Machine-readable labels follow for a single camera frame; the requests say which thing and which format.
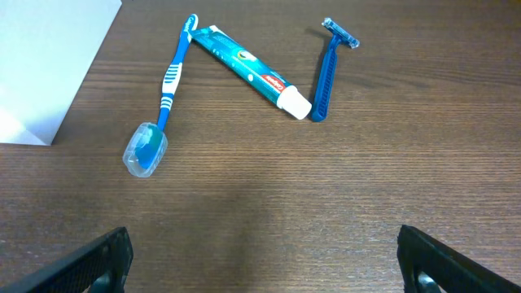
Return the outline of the blue disposable razor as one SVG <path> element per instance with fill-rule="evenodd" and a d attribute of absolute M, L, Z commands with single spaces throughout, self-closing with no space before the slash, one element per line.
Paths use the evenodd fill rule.
<path fill-rule="evenodd" d="M 337 65 L 337 47 L 343 44 L 351 49 L 356 49 L 360 45 L 358 39 L 352 36 L 346 29 L 342 28 L 332 18 L 325 18 L 322 21 L 322 26 L 332 33 L 332 38 L 322 59 L 321 71 L 313 99 L 311 119 L 314 122 L 324 121 L 328 115 Z"/>

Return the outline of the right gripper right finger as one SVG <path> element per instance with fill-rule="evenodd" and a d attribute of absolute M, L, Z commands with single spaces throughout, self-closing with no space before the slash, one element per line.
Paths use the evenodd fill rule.
<path fill-rule="evenodd" d="M 411 225 L 401 227 L 397 243 L 405 293 L 520 293 L 519 285 Z"/>

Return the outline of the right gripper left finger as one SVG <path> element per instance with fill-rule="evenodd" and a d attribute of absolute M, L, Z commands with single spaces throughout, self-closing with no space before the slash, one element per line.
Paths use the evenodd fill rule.
<path fill-rule="evenodd" d="M 117 227 L 70 254 L 1 288 L 1 293 L 124 293 L 134 251 Z"/>

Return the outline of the blue white toothbrush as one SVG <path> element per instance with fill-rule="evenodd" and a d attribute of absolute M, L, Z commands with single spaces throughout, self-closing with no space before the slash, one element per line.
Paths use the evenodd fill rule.
<path fill-rule="evenodd" d="M 177 49 L 162 80 L 160 112 L 157 122 L 141 123 L 125 148 L 122 160 L 129 173 L 135 177 L 152 175 L 167 150 L 169 142 L 164 129 L 181 80 L 184 58 L 191 43 L 190 32 L 197 28 L 198 23 L 199 17 L 191 14 L 182 25 Z"/>

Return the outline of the teal toothpaste tube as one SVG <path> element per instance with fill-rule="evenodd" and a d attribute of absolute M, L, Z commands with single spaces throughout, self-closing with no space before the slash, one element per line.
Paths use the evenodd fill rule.
<path fill-rule="evenodd" d="M 203 48 L 264 95 L 276 107 L 297 120 L 304 119 L 312 104 L 299 90 L 216 25 L 191 33 Z"/>

